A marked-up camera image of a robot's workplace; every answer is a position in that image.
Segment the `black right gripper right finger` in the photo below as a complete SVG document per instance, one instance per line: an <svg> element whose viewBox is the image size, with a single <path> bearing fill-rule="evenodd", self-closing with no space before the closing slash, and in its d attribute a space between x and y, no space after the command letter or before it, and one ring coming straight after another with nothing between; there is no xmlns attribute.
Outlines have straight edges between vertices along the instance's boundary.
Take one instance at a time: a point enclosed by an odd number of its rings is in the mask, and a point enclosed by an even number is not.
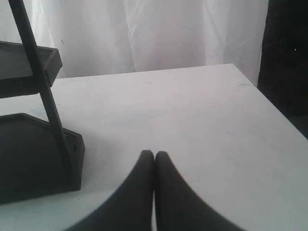
<svg viewBox="0 0 308 231"><path fill-rule="evenodd" d="M236 231L182 178L168 153L155 157L155 213L159 231Z"/></svg>

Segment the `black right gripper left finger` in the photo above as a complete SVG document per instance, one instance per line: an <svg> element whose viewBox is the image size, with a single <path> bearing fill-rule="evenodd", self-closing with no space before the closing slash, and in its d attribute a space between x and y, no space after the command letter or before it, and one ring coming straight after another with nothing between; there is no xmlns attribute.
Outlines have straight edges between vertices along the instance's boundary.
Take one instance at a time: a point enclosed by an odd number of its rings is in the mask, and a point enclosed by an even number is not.
<svg viewBox="0 0 308 231"><path fill-rule="evenodd" d="M143 150L120 187L68 231L150 231L154 197L154 154Z"/></svg>

